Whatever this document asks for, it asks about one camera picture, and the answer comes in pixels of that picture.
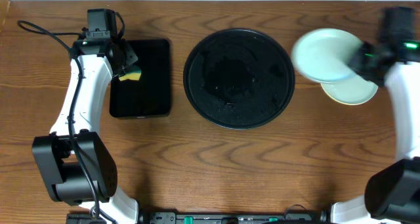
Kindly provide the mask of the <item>green yellow sponge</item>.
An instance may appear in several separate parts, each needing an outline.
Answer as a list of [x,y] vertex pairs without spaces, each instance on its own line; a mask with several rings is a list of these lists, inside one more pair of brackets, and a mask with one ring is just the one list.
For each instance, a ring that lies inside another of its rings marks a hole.
[[138,81],[141,78],[142,70],[138,66],[132,66],[126,69],[122,76],[119,76],[119,81],[131,80]]

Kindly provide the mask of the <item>light green plate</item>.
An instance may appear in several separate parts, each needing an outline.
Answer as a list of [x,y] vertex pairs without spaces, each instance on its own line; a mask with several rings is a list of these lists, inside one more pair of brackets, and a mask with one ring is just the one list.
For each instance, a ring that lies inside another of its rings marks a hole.
[[360,76],[336,83],[321,83],[321,87],[327,96],[345,105],[364,104],[373,98],[378,90],[376,84],[366,81]]
[[318,83],[335,83],[355,73],[347,66],[362,41],[344,30],[322,28],[301,36],[294,44],[291,59],[305,78]]

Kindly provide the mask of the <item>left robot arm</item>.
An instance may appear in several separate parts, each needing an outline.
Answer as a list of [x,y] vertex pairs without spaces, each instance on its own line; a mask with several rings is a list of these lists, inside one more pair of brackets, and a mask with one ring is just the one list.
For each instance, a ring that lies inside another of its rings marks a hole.
[[69,221],[142,223],[138,202],[119,187],[117,167],[100,139],[100,118],[110,82],[136,61],[123,39],[119,13],[89,9],[88,26],[65,46],[71,76],[57,120],[48,135],[36,137],[32,154],[51,200],[88,210]]

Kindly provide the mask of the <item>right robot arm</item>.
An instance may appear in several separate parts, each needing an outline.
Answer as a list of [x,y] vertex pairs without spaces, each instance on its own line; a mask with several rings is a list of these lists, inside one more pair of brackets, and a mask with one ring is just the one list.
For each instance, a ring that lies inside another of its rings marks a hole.
[[407,37],[364,43],[352,71],[390,97],[396,128],[394,163],[373,175],[365,193],[331,206],[332,223],[419,222],[419,42]]

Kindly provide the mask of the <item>black rectangular tray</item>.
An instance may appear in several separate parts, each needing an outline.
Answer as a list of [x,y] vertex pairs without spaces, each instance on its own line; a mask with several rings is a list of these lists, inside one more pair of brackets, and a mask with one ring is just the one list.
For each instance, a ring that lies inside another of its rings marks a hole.
[[166,116],[171,110],[171,53],[166,39],[130,40],[138,80],[111,81],[110,115],[115,118]]

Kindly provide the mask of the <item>round black tray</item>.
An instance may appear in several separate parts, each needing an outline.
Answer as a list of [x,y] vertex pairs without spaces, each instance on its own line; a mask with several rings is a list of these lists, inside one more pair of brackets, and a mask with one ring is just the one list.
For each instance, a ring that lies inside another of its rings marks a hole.
[[253,129],[290,103],[295,71],[286,50],[250,29],[217,31],[202,39],[184,65],[183,85],[194,110],[228,129]]

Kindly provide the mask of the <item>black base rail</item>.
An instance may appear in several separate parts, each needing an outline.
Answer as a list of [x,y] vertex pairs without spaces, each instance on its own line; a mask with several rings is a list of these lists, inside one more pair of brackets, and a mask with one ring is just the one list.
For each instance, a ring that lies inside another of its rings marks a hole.
[[326,213],[286,213],[280,215],[245,215],[215,213],[147,212],[140,210],[137,223],[148,224],[261,224],[261,223],[330,223]]

